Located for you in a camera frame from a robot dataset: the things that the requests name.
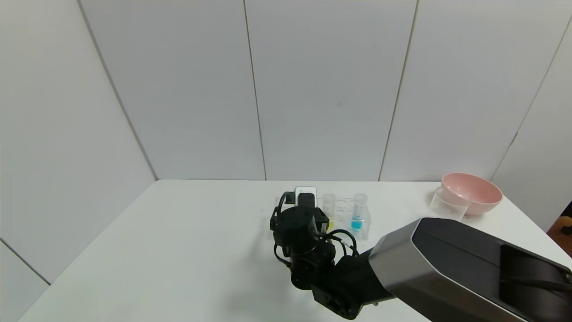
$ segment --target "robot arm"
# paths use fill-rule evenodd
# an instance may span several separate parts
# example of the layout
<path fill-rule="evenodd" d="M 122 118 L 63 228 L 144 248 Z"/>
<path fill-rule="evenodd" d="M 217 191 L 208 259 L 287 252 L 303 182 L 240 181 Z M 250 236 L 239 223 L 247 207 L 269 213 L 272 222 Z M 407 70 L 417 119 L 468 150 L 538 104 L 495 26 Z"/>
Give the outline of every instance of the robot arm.
<path fill-rule="evenodd" d="M 275 250 L 295 287 L 353 320 L 361 308 L 399 298 L 432 321 L 572 320 L 570 269 L 449 219 L 422 218 L 334 263 L 328 218 L 315 193 L 271 219 Z"/>

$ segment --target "table surface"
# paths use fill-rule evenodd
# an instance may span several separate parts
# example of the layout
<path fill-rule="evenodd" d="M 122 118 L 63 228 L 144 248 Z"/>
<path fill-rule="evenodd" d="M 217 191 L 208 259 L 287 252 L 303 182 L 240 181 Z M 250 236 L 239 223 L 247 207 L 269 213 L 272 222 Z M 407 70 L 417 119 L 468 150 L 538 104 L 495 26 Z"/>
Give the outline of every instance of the table surface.
<path fill-rule="evenodd" d="M 21 322 L 343 321 L 294 288 L 268 228 L 276 197 L 296 186 L 368 195 L 370 238 L 427 214 L 438 182 L 160 180 L 55 280 Z M 505 198 L 466 224 L 572 267 Z M 359 321 L 427 321 L 400 300 L 368 305 Z"/>

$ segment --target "clear test tube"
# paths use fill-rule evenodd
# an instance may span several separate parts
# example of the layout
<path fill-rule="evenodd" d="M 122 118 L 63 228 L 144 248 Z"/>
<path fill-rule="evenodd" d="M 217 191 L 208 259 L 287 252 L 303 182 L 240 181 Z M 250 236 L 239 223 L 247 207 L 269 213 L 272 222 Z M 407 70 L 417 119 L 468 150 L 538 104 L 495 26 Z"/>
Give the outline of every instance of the clear test tube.
<path fill-rule="evenodd" d="M 351 227 L 354 230 L 360 230 L 363 227 L 363 221 L 367 213 L 367 196 L 365 194 L 356 194 L 353 196 L 353 213 Z"/>
<path fill-rule="evenodd" d="M 329 219 L 328 230 L 333 228 L 333 219 L 336 209 L 336 196 L 334 194 L 325 194 L 322 196 L 322 211 Z"/>

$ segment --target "white wall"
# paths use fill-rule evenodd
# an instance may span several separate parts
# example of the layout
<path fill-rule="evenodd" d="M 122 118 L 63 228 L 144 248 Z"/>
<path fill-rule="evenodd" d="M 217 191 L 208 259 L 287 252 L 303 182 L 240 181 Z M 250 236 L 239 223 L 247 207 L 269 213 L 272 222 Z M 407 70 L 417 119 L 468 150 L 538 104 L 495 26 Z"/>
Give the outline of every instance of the white wall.
<path fill-rule="evenodd" d="M 2 322 L 16 322 L 48 285 L 0 242 L 0 290 Z"/>
<path fill-rule="evenodd" d="M 571 1 L 419 1 L 380 179 L 490 179 L 571 14 Z"/>
<path fill-rule="evenodd" d="M 247 0 L 269 180 L 379 177 L 415 0 Z"/>
<path fill-rule="evenodd" d="M 572 200 L 572 28 L 492 181 L 548 230 Z"/>
<path fill-rule="evenodd" d="M 53 281 L 154 179 L 78 3 L 1 15 L 1 235 Z"/>
<path fill-rule="evenodd" d="M 82 0 L 159 179 L 262 179 L 242 1 Z"/>

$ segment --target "pink bowl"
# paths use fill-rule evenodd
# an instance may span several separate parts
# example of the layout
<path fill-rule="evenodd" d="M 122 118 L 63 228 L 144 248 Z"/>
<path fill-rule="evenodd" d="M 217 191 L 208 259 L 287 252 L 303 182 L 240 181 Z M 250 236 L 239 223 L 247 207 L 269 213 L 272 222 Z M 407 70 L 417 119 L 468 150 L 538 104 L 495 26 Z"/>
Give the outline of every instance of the pink bowl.
<path fill-rule="evenodd" d="M 492 182 L 476 175 L 453 172 L 443 176 L 441 186 L 459 189 L 471 198 L 466 214 L 480 215 L 498 205 L 502 200 L 502 192 Z"/>

